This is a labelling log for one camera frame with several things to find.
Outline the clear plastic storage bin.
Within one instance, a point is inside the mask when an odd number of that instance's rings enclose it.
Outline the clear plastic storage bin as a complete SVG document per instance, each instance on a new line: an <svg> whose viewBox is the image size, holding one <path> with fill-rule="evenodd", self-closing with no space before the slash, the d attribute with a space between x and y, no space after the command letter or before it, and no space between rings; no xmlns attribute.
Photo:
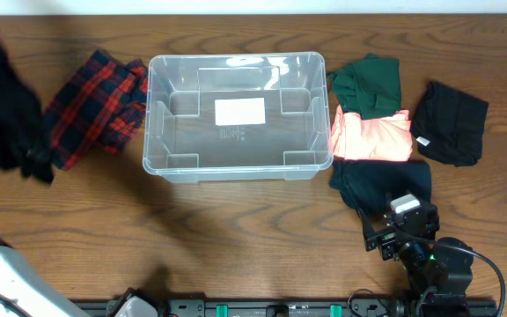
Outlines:
<svg viewBox="0 0 507 317"><path fill-rule="evenodd" d="M251 98L265 99L265 124L215 124L215 100ZM147 173L171 183L310 180L332 160L321 54L151 59L143 140Z"/></svg>

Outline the red navy plaid cloth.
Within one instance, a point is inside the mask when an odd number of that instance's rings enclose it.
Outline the red navy plaid cloth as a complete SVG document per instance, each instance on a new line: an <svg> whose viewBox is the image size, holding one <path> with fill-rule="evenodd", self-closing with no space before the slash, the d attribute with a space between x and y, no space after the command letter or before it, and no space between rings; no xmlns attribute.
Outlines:
<svg viewBox="0 0 507 317"><path fill-rule="evenodd" d="M53 164L70 170L93 147L122 153L143 123L147 88L142 60L123 64L95 51L44 112Z"/></svg>

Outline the black pants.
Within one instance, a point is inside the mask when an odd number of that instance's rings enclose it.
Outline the black pants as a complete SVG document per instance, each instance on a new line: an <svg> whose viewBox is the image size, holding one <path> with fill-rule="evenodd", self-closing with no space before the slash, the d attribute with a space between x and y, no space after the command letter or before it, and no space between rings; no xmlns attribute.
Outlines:
<svg viewBox="0 0 507 317"><path fill-rule="evenodd" d="M0 45L0 169L18 168L23 177L50 184L52 156L40 100L20 80Z"/></svg>

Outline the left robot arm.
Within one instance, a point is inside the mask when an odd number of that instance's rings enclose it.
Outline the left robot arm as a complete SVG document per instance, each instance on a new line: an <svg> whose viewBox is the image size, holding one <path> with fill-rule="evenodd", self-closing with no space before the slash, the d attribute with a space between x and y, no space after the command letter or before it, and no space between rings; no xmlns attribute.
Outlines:
<svg viewBox="0 0 507 317"><path fill-rule="evenodd" d="M169 305L129 289L109 302L73 302L47 284L16 249L0 239L1 317L159 317Z"/></svg>

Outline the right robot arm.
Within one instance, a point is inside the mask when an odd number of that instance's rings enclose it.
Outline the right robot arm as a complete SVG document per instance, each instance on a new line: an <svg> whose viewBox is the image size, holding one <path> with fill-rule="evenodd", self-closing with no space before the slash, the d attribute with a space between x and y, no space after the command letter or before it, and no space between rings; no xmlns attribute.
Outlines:
<svg viewBox="0 0 507 317"><path fill-rule="evenodd" d="M386 227L378 231L363 210L356 212L362 221L365 249L377 249L384 261L401 262L415 295L432 289L436 296L465 296L473 279L472 249L455 238L436 239L440 229L437 206L412 195L393 200L383 214Z"/></svg>

